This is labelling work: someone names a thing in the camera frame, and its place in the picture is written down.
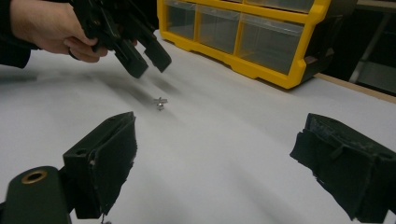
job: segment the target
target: clear plastic drawer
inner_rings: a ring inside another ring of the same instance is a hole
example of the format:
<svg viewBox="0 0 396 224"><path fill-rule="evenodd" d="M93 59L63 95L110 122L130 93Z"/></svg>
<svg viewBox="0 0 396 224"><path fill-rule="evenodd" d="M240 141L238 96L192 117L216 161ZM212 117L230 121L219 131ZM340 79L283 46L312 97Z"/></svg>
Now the clear plastic drawer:
<svg viewBox="0 0 396 224"><path fill-rule="evenodd" d="M165 0L165 4L168 7L167 30L193 39L196 5L176 0Z"/></svg>
<svg viewBox="0 0 396 224"><path fill-rule="evenodd" d="M247 3L255 6L273 7L307 13L314 4L314 0L247 0Z"/></svg>
<svg viewBox="0 0 396 224"><path fill-rule="evenodd" d="M199 42L233 53L240 13L205 6L198 6L197 10L201 13Z"/></svg>
<svg viewBox="0 0 396 224"><path fill-rule="evenodd" d="M237 56L287 75L304 27L242 14L243 31Z"/></svg>

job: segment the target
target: white table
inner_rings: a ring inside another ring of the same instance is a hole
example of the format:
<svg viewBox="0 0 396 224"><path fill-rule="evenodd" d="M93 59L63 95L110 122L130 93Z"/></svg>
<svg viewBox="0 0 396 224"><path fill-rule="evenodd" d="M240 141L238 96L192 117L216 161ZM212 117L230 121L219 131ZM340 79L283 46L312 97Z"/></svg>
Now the white table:
<svg viewBox="0 0 396 224"><path fill-rule="evenodd" d="M171 66L163 74L151 66L140 79L114 55L86 64L37 51L23 70L1 66L0 200L14 176L61 168L78 140L132 110L139 149L113 224L351 223L289 156L296 135L317 113L395 149L395 104L319 78L282 91L163 45ZM152 103L159 97L169 101L161 112ZM395 219L389 213L386 223Z"/></svg>

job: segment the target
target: yellow frame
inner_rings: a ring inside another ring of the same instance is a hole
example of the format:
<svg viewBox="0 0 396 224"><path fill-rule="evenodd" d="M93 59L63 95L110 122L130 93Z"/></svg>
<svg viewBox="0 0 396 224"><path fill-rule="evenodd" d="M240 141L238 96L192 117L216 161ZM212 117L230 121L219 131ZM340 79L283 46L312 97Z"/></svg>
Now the yellow frame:
<svg viewBox="0 0 396 224"><path fill-rule="evenodd" d="M230 65L235 72L240 73L246 77L259 77L285 89L290 89L301 83L306 68L304 56L308 48L309 41L312 34L314 33L315 26L324 20L331 2L331 0L315 0L314 5L311 7L311 10L307 14L305 14L277 10L268 7L256 7L246 4L246 0L243 0L242 3L234 3L221 0L179 0L181 2L194 3L197 5L203 5L208 7L218 7L257 16L264 16L266 18L279 21L291 21L303 24L304 29L301 34L300 42L296 49L293 61L291 63L290 71L287 75L284 75L259 64L248 62L236 56L236 52L238 51L239 43L241 41L242 22L239 22L233 54L228 54L198 43L198 32L196 31L198 30L201 15L197 10L195 11L195 32L193 40L168 32L166 30L167 6L165 5L164 1L165 0L157 0L158 17L160 21L160 33L164 39L173 42L177 47L181 49L187 51L197 51L214 59L222 61Z"/></svg>

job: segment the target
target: hand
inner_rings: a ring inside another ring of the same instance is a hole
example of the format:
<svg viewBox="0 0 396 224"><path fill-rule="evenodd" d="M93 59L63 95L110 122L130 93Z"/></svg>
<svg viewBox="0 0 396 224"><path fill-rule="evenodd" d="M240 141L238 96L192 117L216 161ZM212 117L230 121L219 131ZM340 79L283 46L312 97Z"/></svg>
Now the hand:
<svg viewBox="0 0 396 224"><path fill-rule="evenodd" d="M106 48L92 51L97 39L85 36L70 4L42 0L11 0L12 33L51 53L69 54L87 63L107 55Z"/></svg>

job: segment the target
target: yellow storage bin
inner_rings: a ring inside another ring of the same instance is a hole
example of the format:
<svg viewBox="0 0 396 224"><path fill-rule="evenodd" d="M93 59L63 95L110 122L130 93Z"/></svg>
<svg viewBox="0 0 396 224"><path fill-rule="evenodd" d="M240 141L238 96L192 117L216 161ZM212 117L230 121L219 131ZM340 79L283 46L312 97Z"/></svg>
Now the yellow storage bin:
<svg viewBox="0 0 396 224"><path fill-rule="evenodd" d="M260 1L157 0L160 32L179 48L217 59L246 77L290 89L330 64L337 28L357 3ZM180 5L194 10L176 9Z"/></svg>

